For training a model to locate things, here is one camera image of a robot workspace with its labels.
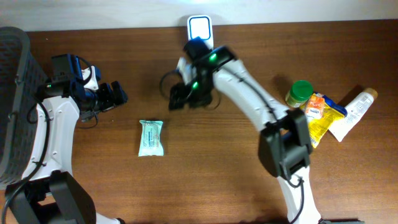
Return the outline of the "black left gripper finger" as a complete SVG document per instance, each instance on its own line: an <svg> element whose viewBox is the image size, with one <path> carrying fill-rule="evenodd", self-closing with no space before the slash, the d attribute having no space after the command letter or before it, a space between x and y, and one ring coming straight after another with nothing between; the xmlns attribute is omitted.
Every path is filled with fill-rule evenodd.
<svg viewBox="0 0 398 224"><path fill-rule="evenodd" d="M111 83L111 86L113 88L114 104L116 106L125 104L128 101L128 96L126 92L122 89L120 83L118 81L114 81Z"/></svg>
<svg viewBox="0 0 398 224"><path fill-rule="evenodd" d="M114 94L108 83L99 86L99 108L108 109L114 106Z"/></svg>

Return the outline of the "teal wipes packet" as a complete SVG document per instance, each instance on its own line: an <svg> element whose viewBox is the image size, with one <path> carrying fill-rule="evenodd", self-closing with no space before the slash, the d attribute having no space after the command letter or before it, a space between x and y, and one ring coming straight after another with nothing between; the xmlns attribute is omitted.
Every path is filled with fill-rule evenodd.
<svg viewBox="0 0 398 224"><path fill-rule="evenodd" d="M160 141L163 122L147 120L139 122L142 125L142 134L138 156L163 156L164 148Z"/></svg>

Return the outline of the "green lid jar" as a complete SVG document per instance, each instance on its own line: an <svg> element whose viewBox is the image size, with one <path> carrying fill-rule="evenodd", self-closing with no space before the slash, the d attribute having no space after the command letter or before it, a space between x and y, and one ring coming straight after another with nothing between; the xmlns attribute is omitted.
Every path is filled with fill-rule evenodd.
<svg viewBox="0 0 398 224"><path fill-rule="evenodd" d="M288 106L298 108L303 105L313 94L313 86L306 80L299 80L293 83L285 96Z"/></svg>

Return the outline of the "orange small carton box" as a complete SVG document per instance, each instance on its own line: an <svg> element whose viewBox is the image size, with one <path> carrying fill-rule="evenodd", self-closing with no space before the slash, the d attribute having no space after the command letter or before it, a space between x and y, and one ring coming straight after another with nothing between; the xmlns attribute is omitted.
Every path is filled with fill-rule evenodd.
<svg viewBox="0 0 398 224"><path fill-rule="evenodd" d="M305 115L308 119L321 119L325 109L325 99L313 94L305 106Z"/></svg>

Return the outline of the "yellow snack bag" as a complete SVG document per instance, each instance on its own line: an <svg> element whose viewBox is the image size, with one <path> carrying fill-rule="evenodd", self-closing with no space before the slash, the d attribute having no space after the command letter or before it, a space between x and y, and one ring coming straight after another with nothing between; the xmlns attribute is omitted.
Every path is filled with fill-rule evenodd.
<svg viewBox="0 0 398 224"><path fill-rule="evenodd" d="M323 117L321 119L308 119L308 131L310 135L310 141L313 148L316 148L322 137L328 131L329 127L333 124L334 121L342 119L346 117L347 110L344 106L336 104L332 99L318 92L314 92L319 97L323 97L325 99L325 109L323 112ZM301 110L305 113L305 106L307 102L300 107Z"/></svg>

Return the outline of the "white tube with cork cap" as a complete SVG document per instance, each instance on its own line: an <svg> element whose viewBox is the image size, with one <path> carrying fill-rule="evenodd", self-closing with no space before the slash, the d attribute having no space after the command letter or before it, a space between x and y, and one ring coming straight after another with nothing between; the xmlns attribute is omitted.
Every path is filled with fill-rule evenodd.
<svg viewBox="0 0 398 224"><path fill-rule="evenodd" d="M334 121L328 129L338 142L361 120L377 97L378 92L375 89L366 88L345 106L348 112L346 117Z"/></svg>

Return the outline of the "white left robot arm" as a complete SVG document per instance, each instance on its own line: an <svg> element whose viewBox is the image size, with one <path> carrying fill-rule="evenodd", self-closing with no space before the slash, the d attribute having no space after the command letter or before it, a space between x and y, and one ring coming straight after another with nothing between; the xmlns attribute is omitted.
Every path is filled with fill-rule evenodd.
<svg viewBox="0 0 398 224"><path fill-rule="evenodd" d="M100 72L82 58L53 57L55 76L39 87L38 128L33 151L22 180L7 188L4 210L19 223L122 223L96 212L94 202L72 176L73 135L79 118L88 121L98 113L127 102L118 82L99 84Z"/></svg>

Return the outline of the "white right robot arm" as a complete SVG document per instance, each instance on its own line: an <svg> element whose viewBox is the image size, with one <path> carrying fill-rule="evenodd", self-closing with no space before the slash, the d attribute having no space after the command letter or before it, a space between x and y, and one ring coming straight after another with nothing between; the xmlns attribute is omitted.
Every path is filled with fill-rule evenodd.
<svg viewBox="0 0 398 224"><path fill-rule="evenodd" d="M323 223L309 181L313 147L304 112L276 100L227 46L211 49L197 37L183 50L187 56L174 70L182 81L170 89L169 110L206 107L214 90L227 96L259 134L258 158L279 182L289 223Z"/></svg>

